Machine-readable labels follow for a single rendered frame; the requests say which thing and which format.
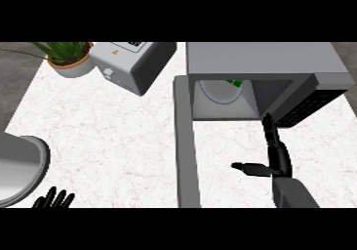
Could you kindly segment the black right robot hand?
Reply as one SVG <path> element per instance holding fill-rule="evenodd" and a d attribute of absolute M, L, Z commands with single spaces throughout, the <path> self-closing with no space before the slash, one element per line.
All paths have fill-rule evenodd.
<path fill-rule="evenodd" d="M 240 170 L 247 176 L 256 177 L 292 177 L 292 164 L 284 143 L 278 139 L 275 125 L 269 114 L 262 119 L 266 140 L 268 166 L 261 163 L 234 162 L 230 167 Z"/>

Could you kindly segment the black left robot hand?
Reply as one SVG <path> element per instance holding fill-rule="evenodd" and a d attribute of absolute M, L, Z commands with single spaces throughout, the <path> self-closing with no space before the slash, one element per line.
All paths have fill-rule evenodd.
<path fill-rule="evenodd" d="M 75 195 L 72 193 L 66 193 L 63 189 L 57 191 L 55 187 L 51 187 L 47 194 L 35 200 L 32 208 L 67 208 L 73 199 Z"/>

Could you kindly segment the white microwave turntable plate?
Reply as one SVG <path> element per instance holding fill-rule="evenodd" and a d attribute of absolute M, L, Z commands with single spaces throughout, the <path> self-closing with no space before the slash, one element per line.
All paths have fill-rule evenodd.
<path fill-rule="evenodd" d="M 216 104 L 230 104 L 240 96 L 241 85 L 227 80 L 200 80 L 199 85 L 206 97 Z"/>

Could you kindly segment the grey round pot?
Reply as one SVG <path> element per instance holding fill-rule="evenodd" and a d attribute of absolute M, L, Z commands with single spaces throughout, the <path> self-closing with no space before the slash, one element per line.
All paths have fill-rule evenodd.
<path fill-rule="evenodd" d="M 0 131 L 0 208 L 19 203 L 36 188 L 50 164 L 50 148 L 33 136 Z"/>

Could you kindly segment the grey microwave door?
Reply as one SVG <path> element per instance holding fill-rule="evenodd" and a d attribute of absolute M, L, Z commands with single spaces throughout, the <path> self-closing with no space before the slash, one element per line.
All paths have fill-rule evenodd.
<path fill-rule="evenodd" d="M 193 114 L 187 76 L 173 77 L 172 98 L 178 207 L 200 208 Z"/>

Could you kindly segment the grey microwave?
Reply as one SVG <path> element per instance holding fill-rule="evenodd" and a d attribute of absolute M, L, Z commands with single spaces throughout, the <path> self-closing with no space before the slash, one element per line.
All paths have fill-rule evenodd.
<path fill-rule="evenodd" d="M 354 86 L 328 42 L 190 42 L 185 45 L 193 119 L 271 119 L 293 127 Z M 215 103 L 200 81 L 241 82 L 238 98 Z"/>

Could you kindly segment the grey toaster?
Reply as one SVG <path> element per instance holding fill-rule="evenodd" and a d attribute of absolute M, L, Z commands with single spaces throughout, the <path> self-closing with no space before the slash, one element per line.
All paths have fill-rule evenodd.
<path fill-rule="evenodd" d="M 175 42 L 97 42 L 88 54 L 103 78 L 143 96 L 175 50 Z"/>

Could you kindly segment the green potted plant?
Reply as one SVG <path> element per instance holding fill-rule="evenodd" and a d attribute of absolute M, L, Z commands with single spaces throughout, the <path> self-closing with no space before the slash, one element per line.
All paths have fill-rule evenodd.
<path fill-rule="evenodd" d="M 91 42 L 32 42 L 33 47 L 44 53 L 41 57 L 50 67 L 64 78 L 78 78 L 94 69 L 89 58 Z"/>

